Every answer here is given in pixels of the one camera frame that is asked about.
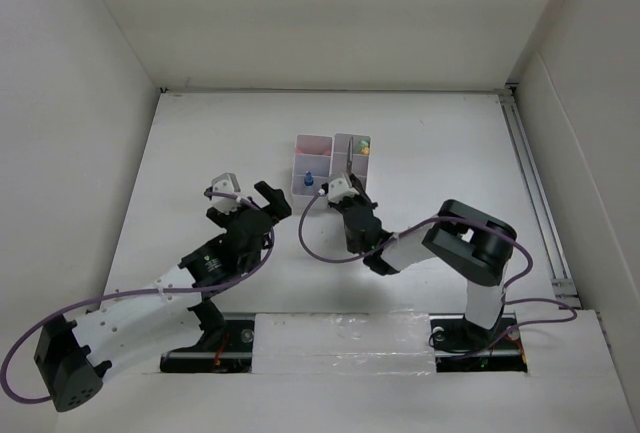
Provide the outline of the blue capped glue bottle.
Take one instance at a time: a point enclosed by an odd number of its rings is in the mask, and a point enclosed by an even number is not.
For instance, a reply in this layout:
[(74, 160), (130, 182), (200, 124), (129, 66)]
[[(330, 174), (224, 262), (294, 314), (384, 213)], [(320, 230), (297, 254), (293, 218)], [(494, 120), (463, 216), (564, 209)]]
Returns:
[(303, 184), (306, 188), (310, 188), (314, 185), (314, 177), (310, 171), (306, 171), (303, 177)]

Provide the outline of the black handled scissors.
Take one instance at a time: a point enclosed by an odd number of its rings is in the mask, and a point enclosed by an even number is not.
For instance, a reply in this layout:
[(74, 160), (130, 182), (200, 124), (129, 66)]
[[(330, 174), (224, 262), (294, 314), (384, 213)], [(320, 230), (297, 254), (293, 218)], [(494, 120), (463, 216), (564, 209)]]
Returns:
[(364, 195), (366, 193), (367, 174), (353, 171), (354, 157), (354, 137), (350, 136), (347, 143), (345, 175), (351, 187), (355, 189), (358, 194)]

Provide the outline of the red highlighter pen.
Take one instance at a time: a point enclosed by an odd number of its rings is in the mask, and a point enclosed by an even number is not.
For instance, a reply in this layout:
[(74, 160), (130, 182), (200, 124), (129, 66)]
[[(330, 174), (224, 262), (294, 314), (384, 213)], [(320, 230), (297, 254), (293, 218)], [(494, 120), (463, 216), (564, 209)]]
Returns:
[(327, 142), (299, 143), (296, 145), (297, 155), (330, 156), (331, 144)]

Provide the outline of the green capped correction tape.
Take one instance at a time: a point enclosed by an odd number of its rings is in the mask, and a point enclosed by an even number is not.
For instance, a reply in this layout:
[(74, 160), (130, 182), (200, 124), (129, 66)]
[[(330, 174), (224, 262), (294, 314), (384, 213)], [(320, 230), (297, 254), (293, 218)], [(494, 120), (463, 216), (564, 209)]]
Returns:
[(364, 147), (369, 147), (370, 144), (367, 140), (360, 140), (357, 145), (354, 147), (354, 152), (360, 154), (360, 150)]

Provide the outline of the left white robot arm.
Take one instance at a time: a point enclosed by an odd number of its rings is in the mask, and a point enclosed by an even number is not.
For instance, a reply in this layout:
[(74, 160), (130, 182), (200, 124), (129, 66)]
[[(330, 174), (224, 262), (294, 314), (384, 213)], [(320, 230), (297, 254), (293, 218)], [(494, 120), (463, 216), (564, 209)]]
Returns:
[(255, 190), (263, 206), (242, 195), (224, 174), (206, 189), (206, 216), (222, 232), (158, 277), (151, 285), (102, 301), (74, 319), (58, 313), (40, 331), (34, 361), (54, 408), (71, 411), (93, 398), (115, 375), (139, 361), (177, 349), (214, 351), (226, 321), (213, 302), (257, 271), (274, 246), (274, 228), (292, 214), (280, 189), (264, 181)]

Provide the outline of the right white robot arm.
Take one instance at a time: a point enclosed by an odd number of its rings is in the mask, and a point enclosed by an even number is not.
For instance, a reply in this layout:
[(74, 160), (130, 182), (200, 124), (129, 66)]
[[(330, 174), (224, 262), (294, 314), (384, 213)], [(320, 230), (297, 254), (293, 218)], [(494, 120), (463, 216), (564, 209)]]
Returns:
[(360, 194), (331, 195), (329, 206), (343, 219), (347, 251), (364, 256), (363, 263), (381, 276), (437, 258), (467, 281), (462, 334), (483, 347), (499, 332), (504, 311), (503, 278), (517, 233), (511, 225), (465, 203), (449, 199), (437, 213), (438, 222), (406, 234), (384, 230), (374, 214), (376, 204)]

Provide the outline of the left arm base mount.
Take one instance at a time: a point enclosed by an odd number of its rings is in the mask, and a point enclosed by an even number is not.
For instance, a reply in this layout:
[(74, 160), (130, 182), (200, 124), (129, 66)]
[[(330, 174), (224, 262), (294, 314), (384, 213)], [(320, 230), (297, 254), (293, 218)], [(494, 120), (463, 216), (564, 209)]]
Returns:
[(189, 333), (179, 348), (163, 353), (159, 370), (166, 374), (250, 373), (253, 360), (256, 314), (223, 314), (211, 301), (190, 307), (179, 321), (180, 332)]

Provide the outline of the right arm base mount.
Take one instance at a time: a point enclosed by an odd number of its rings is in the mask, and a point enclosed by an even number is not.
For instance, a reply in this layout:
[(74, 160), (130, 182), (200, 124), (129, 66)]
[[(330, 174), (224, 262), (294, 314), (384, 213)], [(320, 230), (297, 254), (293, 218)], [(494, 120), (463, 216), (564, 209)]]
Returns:
[(430, 320), (428, 344), (435, 352), (437, 373), (521, 372), (528, 367), (519, 330), (503, 333), (516, 324), (503, 316), (491, 331), (468, 323), (462, 316), (439, 315)]

